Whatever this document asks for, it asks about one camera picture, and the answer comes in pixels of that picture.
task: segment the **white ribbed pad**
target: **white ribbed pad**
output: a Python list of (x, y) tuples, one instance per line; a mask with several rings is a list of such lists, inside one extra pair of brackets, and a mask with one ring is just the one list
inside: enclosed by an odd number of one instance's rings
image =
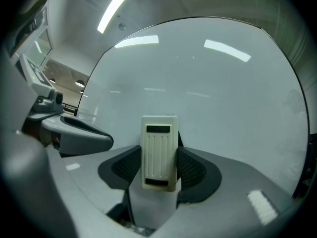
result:
[[(168, 133), (147, 132), (147, 126), (169, 127)], [(143, 116), (141, 121), (142, 188), (173, 192), (176, 189), (177, 116)], [(146, 179), (167, 181), (168, 186), (145, 183)]]
[(248, 199), (263, 226), (277, 217), (277, 212), (260, 190), (251, 191)]

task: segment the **black rectangle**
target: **black rectangle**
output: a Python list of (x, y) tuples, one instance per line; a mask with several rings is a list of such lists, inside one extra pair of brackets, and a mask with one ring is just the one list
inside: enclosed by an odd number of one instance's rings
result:
[(145, 178), (145, 183), (151, 184), (151, 185), (168, 186), (167, 180), (154, 180), (154, 179)]
[(148, 126), (147, 126), (147, 132), (153, 132), (153, 133), (169, 133), (169, 132), (170, 132), (170, 126), (154, 126), (154, 125), (148, 125)]

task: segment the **white plastic device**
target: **white plastic device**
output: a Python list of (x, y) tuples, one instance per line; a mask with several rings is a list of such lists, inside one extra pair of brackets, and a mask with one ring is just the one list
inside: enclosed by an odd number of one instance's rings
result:
[(143, 116), (141, 184), (144, 189), (173, 192), (177, 182), (177, 116)]
[(33, 88), (39, 96), (47, 98), (51, 90), (55, 88), (45, 77), (40, 68), (28, 59), (26, 55), (22, 55), (20, 62), (28, 85)]

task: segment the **fluorescent light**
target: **fluorescent light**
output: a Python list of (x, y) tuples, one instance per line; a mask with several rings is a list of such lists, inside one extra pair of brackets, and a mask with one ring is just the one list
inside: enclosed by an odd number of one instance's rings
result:
[(234, 56), (234, 57), (236, 57), (242, 61), (245, 61), (245, 62), (247, 62), (251, 58), (250, 55), (243, 53), (241, 51), (238, 51), (237, 49), (234, 49), (233, 47), (230, 47), (230, 46), (228, 46), (224, 43), (221, 43), (221, 42), (214, 42), (211, 40), (206, 40), (204, 47), (227, 53), (227, 54)]
[(165, 89), (158, 89), (158, 88), (143, 88), (146, 91), (157, 91), (157, 92), (166, 92)]
[(103, 18), (101, 19), (99, 26), (97, 30), (101, 32), (102, 34), (104, 33), (107, 25), (109, 24), (112, 16), (115, 14), (115, 12), (118, 10), (120, 5), (124, 2), (124, 0), (112, 0), (111, 3), (109, 4), (107, 10), (105, 11)]
[(122, 47), (127, 47), (127, 46), (132, 46), (132, 45), (154, 44), (154, 43), (159, 43), (159, 37), (157, 35), (149, 35), (149, 36), (130, 38), (127, 40), (123, 40), (122, 42), (115, 45), (115, 47), (122, 48)]
[(38, 42), (37, 41), (34, 41), (34, 42), (35, 42), (35, 46), (38, 48), (38, 51), (42, 54), (42, 51), (40, 49), (40, 46), (39, 46)]
[(209, 97), (210, 97), (209, 95), (202, 94), (202, 93), (187, 92), (187, 94), (189, 94), (189, 95), (195, 95), (195, 96), (199, 96), (199, 97), (206, 97), (206, 98), (209, 98)]
[(78, 85), (78, 86), (80, 86), (80, 87), (85, 87), (85, 82), (83, 81), (83, 80), (77, 80), (76, 82), (75, 82), (75, 84), (76, 85)]

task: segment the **ceiling lamp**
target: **ceiling lamp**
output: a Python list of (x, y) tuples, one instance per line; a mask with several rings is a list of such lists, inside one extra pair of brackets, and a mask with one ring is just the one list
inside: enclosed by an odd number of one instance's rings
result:
[(78, 85), (78, 86), (80, 86), (80, 87), (85, 87), (85, 83), (84, 83), (84, 81), (83, 80), (77, 80), (76, 82), (75, 82), (75, 84), (76, 85)]
[(107, 10), (105, 11), (103, 18), (101, 19), (97, 30), (101, 33), (104, 33), (108, 23), (110, 22), (112, 16), (118, 10), (120, 5), (124, 2), (124, 0), (112, 0), (109, 4)]

